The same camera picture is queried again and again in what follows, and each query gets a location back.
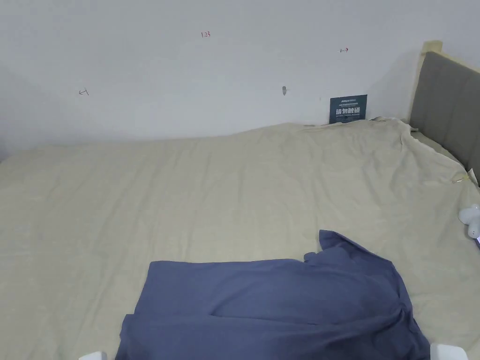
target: mattress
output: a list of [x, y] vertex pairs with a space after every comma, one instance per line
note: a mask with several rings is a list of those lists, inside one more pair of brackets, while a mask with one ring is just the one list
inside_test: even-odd
[[231, 136], [47, 146], [0, 164], [0, 351], [113, 356], [155, 260], [319, 251], [330, 229], [391, 260], [431, 341], [480, 358], [480, 203], [457, 162], [395, 120]]

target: white wall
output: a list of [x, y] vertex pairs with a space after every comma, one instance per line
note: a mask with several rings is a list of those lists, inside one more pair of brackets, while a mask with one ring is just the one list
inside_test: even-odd
[[477, 0], [0, 0], [0, 157], [326, 123], [333, 96], [405, 117], [423, 41], [480, 66], [479, 13]]

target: white object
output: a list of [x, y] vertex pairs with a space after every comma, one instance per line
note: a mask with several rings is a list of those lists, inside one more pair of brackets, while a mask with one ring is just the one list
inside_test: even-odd
[[467, 353], [458, 346], [431, 344], [431, 360], [468, 360]]
[[82, 356], [78, 360], [107, 360], [107, 354], [102, 351], [92, 352], [91, 354]]
[[471, 207], [461, 210], [458, 219], [468, 225], [468, 236], [473, 239], [480, 236], [480, 206], [478, 204], [473, 204]]

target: blue cloth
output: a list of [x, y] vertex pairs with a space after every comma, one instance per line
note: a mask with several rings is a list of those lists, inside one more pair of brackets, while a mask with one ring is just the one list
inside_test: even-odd
[[319, 239], [305, 262], [152, 262], [116, 359], [429, 359], [393, 264]]

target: wrinkled sheet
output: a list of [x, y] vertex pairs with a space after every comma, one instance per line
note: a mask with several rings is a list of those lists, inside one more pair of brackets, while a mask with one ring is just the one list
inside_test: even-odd
[[152, 262], [115, 359], [429, 359], [392, 263], [319, 239], [305, 262]]
[[302, 259], [331, 229], [389, 259], [431, 342], [480, 359], [480, 203], [398, 121], [46, 146], [0, 164], [0, 357], [114, 356], [151, 261]]

